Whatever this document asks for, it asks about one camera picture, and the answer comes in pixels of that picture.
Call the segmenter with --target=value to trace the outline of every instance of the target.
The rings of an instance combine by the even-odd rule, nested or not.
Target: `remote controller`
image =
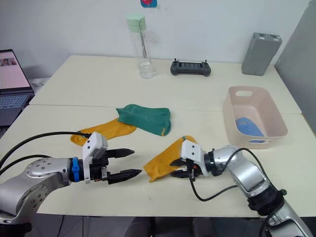
[[[187,63],[174,59],[170,71],[175,76],[178,74],[197,74],[207,77],[211,74],[211,68],[206,61],[201,63]]]

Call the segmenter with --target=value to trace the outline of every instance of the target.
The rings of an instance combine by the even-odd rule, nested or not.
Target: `basket handle hole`
[[[235,95],[236,96],[247,96],[247,97],[250,97],[252,96],[252,91],[249,91],[249,90],[239,90],[239,91],[236,91]]]
[[[272,140],[260,140],[260,139],[252,139],[249,141],[249,143],[261,143],[261,144],[266,144],[266,143],[270,143],[272,142]]]

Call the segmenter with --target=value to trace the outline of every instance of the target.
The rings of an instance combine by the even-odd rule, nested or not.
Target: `gray power bank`
[[[253,33],[241,66],[243,74],[262,76],[282,43],[278,35]]]

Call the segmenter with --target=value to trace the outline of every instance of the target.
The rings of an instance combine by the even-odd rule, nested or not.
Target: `water bottle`
[[[143,78],[151,78],[154,68],[149,53],[147,41],[145,16],[142,13],[134,13],[127,16],[135,57],[138,63],[139,73]]]

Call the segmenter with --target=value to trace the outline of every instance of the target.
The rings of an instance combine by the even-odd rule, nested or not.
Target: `laptop screen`
[[[26,79],[12,50],[0,50],[0,91],[28,90]]]

